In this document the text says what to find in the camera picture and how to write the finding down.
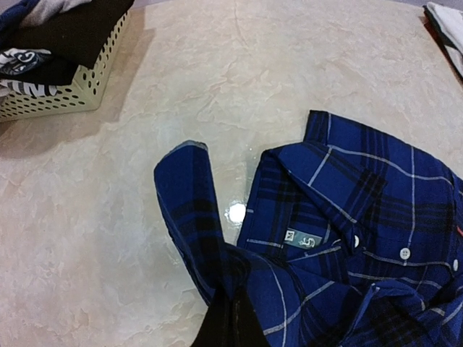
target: plastic basket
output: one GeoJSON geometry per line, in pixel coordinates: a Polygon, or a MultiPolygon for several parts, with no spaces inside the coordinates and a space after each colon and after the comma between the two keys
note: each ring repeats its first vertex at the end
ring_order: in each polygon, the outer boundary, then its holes
{"type": "Polygon", "coordinates": [[[97,109],[101,104],[122,36],[127,29],[128,19],[129,12],[117,22],[93,69],[79,66],[72,84],[59,86],[55,96],[35,97],[10,93],[0,106],[0,122],[97,109]]]}

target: size label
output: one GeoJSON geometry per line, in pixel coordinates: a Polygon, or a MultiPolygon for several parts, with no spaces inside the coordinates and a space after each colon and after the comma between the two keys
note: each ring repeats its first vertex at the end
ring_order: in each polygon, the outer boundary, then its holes
{"type": "Polygon", "coordinates": [[[288,229],[284,237],[284,243],[302,249],[312,249],[321,244],[322,238],[312,234],[306,234],[294,229],[288,229]]]}

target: plaid pattern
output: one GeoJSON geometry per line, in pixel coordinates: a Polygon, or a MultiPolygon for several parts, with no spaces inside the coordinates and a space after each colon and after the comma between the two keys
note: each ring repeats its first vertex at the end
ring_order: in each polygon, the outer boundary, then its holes
{"type": "Polygon", "coordinates": [[[303,142],[262,154],[237,246],[224,242],[204,144],[176,148],[154,176],[205,302],[245,288],[271,346],[463,339],[463,181],[431,155],[311,111],[303,142]],[[323,241],[293,247],[288,229],[323,241]]]}

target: white button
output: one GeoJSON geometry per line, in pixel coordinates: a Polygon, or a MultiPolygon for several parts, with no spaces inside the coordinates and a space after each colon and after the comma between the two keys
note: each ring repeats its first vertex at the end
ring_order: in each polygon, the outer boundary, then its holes
{"type": "Polygon", "coordinates": [[[400,250],[400,257],[403,260],[407,260],[408,258],[410,258],[410,250],[408,248],[402,248],[400,250]]]}

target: marble surface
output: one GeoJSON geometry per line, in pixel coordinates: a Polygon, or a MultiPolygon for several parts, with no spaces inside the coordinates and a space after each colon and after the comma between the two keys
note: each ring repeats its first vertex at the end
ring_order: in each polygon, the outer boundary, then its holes
{"type": "MultiPolygon", "coordinates": [[[[168,1],[168,0],[135,0],[134,2],[134,7],[141,7],[141,6],[147,6],[150,4],[157,4],[162,1],[168,1]]],[[[386,1],[398,1],[398,2],[403,2],[405,4],[411,4],[415,6],[425,6],[429,0],[386,0],[386,1]]],[[[463,1],[462,0],[438,0],[434,1],[437,2],[440,5],[452,7],[454,9],[460,9],[463,11],[463,1]]]]}
{"type": "Polygon", "coordinates": [[[0,344],[184,347],[205,313],[152,170],[210,147],[224,233],[262,150],[307,112],[362,121],[463,175],[463,90],[422,10],[381,0],[175,0],[132,12],[98,111],[0,125],[0,344]]]}

